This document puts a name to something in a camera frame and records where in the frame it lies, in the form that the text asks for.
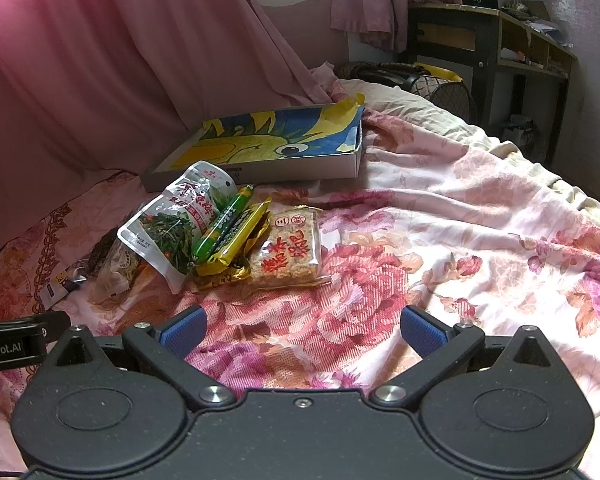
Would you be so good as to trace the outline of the clear orange snack bag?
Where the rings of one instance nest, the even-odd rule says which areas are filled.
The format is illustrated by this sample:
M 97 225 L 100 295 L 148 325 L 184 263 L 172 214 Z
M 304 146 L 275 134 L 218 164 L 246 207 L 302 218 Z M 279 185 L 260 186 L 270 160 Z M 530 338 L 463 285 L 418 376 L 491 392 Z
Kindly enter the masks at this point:
M 144 263 L 145 260 L 134 250 L 115 240 L 95 272 L 88 300 L 92 304 L 103 304 L 125 294 L 132 288 L 136 274 Z

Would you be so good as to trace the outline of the yellow green wafer bar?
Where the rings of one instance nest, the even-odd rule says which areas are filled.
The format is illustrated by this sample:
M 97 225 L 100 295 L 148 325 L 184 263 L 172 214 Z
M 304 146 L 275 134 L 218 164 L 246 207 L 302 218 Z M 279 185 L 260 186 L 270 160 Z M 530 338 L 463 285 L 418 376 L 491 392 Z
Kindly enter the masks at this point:
M 259 223 L 263 215 L 268 212 L 271 200 L 247 206 L 235 220 L 233 225 L 223 234 L 219 243 L 213 249 L 207 261 L 195 266 L 199 276 L 208 276 L 220 273 L 235 258 L 239 248 L 245 244 L 246 238 Z

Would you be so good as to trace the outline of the green sausage stick snack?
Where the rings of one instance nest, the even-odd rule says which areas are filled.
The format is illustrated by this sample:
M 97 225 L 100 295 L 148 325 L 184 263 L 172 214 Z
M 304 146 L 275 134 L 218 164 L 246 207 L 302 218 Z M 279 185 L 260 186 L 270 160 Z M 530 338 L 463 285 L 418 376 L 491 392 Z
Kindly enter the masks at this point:
M 204 233 L 193 249 L 193 263 L 203 263 L 211 256 L 223 234 L 233 225 L 244 211 L 253 194 L 254 186 L 247 184 L 240 188 L 235 197 L 221 211 L 210 228 Z

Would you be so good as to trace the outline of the gold foil snack pouch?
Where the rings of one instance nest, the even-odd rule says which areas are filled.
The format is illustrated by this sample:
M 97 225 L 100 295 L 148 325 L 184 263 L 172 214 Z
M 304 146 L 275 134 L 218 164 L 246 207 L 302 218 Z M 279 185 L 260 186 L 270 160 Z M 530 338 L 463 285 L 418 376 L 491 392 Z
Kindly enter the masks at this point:
M 249 257 L 253 249 L 258 246 L 268 230 L 268 213 L 266 212 L 253 231 L 245 240 L 245 244 L 239 248 L 232 262 L 220 273 L 208 276 L 195 276 L 194 284 L 198 290 L 212 289 L 221 285 L 234 284 L 248 280 L 250 277 Z

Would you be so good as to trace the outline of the white green vegetable snack pouch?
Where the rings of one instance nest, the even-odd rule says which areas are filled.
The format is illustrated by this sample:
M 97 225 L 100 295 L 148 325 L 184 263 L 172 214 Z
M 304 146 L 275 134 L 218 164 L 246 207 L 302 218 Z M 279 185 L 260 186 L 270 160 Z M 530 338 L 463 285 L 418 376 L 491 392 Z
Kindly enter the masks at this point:
M 118 229 L 118 239 L 182 289 L 194 246 L 236 196 L 233 178 L 210 162 L 194 162 Z

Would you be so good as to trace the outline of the rice cracker pack red print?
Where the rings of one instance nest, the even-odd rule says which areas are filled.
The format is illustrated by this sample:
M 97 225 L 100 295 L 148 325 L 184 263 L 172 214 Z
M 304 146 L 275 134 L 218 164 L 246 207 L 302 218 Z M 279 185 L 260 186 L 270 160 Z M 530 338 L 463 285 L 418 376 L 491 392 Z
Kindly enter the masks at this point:
M 268 213 L 268 229 L 249 254 L 253 290 L 327 285 L 323 273 L 320 210 L 292 207 Z

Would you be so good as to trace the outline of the pink floral bedsheet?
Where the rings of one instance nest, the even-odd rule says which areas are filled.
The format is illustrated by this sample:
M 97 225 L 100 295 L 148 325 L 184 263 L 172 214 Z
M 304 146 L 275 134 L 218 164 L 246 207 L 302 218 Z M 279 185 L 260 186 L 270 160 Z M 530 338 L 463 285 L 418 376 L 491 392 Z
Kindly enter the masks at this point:
M 357 178 L 256 193 L 321 211 L 327 285 L 173 295 L 142 266 L 120 297 L 92 304 L 82 287 L 61 309 L 113 335 L 200 304 L 209 327 L 189 362 L 236 391 L 385 382 L 417 360 L 398 327 L 408 304 L 489 335 L 538 326 L 592 406 L 581 466 L 600 479 L 600 205 L 520 153 L 499 158 L 370 107 L 364 133 Z

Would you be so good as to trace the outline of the shallow grey cardboard box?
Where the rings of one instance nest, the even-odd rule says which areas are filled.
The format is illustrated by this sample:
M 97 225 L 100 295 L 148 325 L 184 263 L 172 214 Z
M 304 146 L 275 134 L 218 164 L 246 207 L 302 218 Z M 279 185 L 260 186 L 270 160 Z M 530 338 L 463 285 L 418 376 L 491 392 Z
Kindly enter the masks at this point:
M 237 184 L 355 178 L 362 154 L 364 98 L 206 120 L 145 171 L 159 192 L 195 162 L 223 169 Z

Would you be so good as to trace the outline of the dark patterned handbag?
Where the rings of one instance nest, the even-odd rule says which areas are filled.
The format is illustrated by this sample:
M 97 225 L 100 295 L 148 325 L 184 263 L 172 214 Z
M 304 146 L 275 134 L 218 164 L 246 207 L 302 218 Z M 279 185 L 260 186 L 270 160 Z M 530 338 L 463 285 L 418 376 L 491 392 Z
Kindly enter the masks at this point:
M 342 79 L 361 79 L 372 84 L 398 87 L 473 124 L 477 109 L 464 79 L 446 68 L 399 62 L 352 62 L 336 67 Z

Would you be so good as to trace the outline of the cream pillow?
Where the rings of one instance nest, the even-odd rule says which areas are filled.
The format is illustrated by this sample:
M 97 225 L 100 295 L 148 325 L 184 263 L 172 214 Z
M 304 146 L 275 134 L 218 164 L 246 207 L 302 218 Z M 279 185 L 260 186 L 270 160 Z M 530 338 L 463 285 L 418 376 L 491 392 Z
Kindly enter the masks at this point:
M 464 119 L 432 104 L 422 96 L 398 87 L 390 88 L 359 79 L 339 79 L 338 82 L 347 94 L 362 93 L 366 105 L 376 112 L 406 120 L 414 126 L 471 148 L 480 148 L 499 158 L 520 153 L 520 149 L 512 142 L 502 142 L 494 136 L 488 136 L 480 127 L 469 125 Z

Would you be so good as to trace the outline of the pink curtain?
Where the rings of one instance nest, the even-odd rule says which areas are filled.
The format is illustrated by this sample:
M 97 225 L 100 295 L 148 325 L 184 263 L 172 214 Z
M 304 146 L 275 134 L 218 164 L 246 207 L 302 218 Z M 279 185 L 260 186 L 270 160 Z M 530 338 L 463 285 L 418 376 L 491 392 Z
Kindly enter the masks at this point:
M 326 101 L 257 0 L 0 0 L 0 249 L 205 119 Z

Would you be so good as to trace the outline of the dark wooden desk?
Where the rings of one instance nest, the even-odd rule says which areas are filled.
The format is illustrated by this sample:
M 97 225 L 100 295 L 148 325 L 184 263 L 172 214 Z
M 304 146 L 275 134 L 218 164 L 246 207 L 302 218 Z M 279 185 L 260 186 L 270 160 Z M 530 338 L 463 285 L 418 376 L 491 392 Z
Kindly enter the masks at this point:
M 408 6 L 408 62 L 429 58 L 470 70 L 476 124 L 487 133 L 513 115 L 539 127 L 531 158 L 549 167 L 564 122 L 577 57 L 552 38 L 500 10 L 452 3 Z

